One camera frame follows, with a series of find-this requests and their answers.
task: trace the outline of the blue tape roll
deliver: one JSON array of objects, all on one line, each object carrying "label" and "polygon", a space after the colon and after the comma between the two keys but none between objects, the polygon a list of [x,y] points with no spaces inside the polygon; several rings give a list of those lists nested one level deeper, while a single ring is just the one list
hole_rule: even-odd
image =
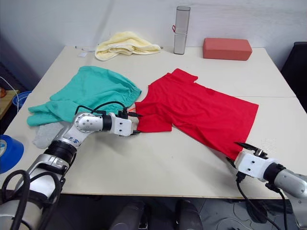
[{"label": "blue tape roll", "polygon": [[24,153],[24,145],[7,135],[0,135],[0,173],[14,167]]}]

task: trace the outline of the green cloth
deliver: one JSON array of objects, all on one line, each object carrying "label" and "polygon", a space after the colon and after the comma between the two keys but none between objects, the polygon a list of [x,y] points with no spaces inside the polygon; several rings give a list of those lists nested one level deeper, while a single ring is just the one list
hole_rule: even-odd
[{"label": "green cloth", "polygon": [[[28,117],[27,123],[38,126],[58,121],[72,122],[79,105],[94,109],[102,103],[118,101],[129,107],[140,94],[141,90],[119,73],[96,66],[83,66],[63,89],[50,97],[49,102],[29,108],[34,115]],[[122,107],[109,104],[101,110],[117,114]],[[88,110],[80,108],[79,112]]]}]

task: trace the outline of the black cable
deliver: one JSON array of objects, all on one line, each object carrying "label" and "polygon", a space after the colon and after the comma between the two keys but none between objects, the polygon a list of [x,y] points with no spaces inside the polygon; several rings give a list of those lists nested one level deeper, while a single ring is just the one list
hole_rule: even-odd
[{"label": "black cable", "polygon": [[29,176],[29,173],[24,171],[24,170],[16,170],[16,171],[12,172],[4,180],[2,188],[1,188],[1,190],[2,190],[2,192],[1,192],[2,201],[4,203],[11,198],[11,197],[7,198],[7,196],[6,196],[7,185],[9,184],[10,180],[14,176],[19,175],[19,174],[21,174],[23,176],[24,183],[22,185],[22,195],[21,195],[21,198],[20,198],[19,203],[18,203],[18,207],[17,207],[17,210],[16,210],[16,214],[15,214],[13,223],[11,225],[11,230],[18,230],[19,227],[20,227],[20,224],[23,220],[24,210],[25,210],[25,207],[26,207],[26,204],[27,204],[27,201],[28,201],[29,193],[30,193],[30,176]]},{"label": "black cable", "polygon": [[54,209],[56,208],[57,204],[58,204],[58,201],[59,201],[59,195],[61,193],[61,184],[59,182],[59,179],[57,177],[57,175],[53,172],[42,172],[40,173],[39,175],[36,175],[34,177],[31,178],[31,182],[42,177],[42,176],[51,176],[53,181],[54,181],[54,184],[55,184],[55,190],[54,190],[54,196],[56,198],[55,201],[53,201],[53,204],[50,206],[49,210],[45,213],[45,216],[43,217],[41,223],[40,223],[40,226],[39,226],[39,230],[44,230],[46,228],[46,225],[48,224],[50,218],[51,218],[51,214],[52,212],[54,211]]},{"label": "black cable", "polygon": [[284,229],[288,230],[288,224],[287,224],[287,205],[286,205],[286,199],[284,198],[284,195],[281,191],[278,192],[280,196],[283,199],[283,222],[284,222]]},{"label": "black cable", "polygon": [[102,106],[105,106],[105,105],[107,105],[107,104],[120,104],[120,105],[123,107],[123,109],[127,109],[126,106],[125,106],[123,103],[117,102],[117,101],[111,101],[111,102],[106,102],[106,103],[100,104],[99,106],[97,106],[97,107],[92,111],[92,113],[94,113],[97,109],[99,109],[99,108],[101,108]]},{"label": "black cable", "polygon": [[89,110],[89,111],[91,111],[91,112],[93,113],[93,110],[92,110],[91,108],[86,107],[86,106],[84,106],[84,105],[79,105],[79,106],[76,108],[75,115],[78,113],[79,108],[84,108],[84,109],[87,109],[87,110]]},{"label": "black cable", "polygon": [[270,222],[275,228],[277,228],[278,230],[281,230],[275,223],[274,221],[272,221],[270,218],[268,218],[267,216],[265,216],[251,201],[250,199],[247,198],[247,196],[244,194],[244,192],[242,191],[241,187],[240,187],[240,182],[237,181],[236,185],[238,187],[239,192],[241,193],[241,195],[244,197],[244,199],[253,207],[254,210],[256,210],[263,218],[265,218],[268,222]]},{"label": "black cable", "polygon": [[75,155],[72,157],[71,163],[69,164],[69,166],[72,166],[73,162],[75,161],[77,156],[77,153],[75,153]]}]

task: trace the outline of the wooden shelf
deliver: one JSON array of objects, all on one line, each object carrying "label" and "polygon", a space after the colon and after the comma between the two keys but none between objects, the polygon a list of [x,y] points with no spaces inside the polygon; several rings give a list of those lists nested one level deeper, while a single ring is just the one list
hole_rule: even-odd
[{"label": "wooden shelf", "polygon": [[15,95],[14,90],[7,90],[6,95],[0,98],[0,120],[3,118],[6,111],[8,111]]}]

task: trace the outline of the red foam block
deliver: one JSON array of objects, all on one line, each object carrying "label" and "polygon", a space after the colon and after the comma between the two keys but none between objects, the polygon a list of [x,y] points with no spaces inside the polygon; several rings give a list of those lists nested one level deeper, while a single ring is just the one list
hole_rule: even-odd
[{"label": "red foam block", "polygon": [[246,61],[252,49],[245,39],[205,38],[203,58]]}]

